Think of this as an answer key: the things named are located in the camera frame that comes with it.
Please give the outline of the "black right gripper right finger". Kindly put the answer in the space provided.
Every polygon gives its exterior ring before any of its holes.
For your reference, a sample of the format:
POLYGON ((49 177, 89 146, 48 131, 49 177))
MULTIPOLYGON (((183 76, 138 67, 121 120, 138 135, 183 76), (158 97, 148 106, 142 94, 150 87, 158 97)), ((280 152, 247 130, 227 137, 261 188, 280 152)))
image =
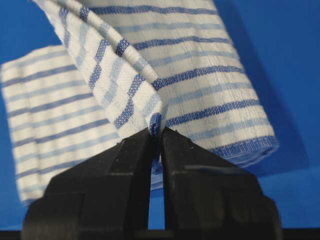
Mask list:
POLYGON ((174 239, 282 239, 276 204, 252 173, 169 128, 161 160, 165 227, 174 239))

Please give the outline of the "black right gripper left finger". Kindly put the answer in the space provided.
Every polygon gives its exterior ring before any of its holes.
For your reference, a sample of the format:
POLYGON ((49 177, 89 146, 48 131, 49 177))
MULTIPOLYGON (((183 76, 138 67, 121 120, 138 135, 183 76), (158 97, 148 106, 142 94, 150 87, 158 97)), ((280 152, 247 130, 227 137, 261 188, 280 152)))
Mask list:
POLYGON ((153 138, 144 129, 54 176, 23 240, 131 240, 148 227, 153 138))

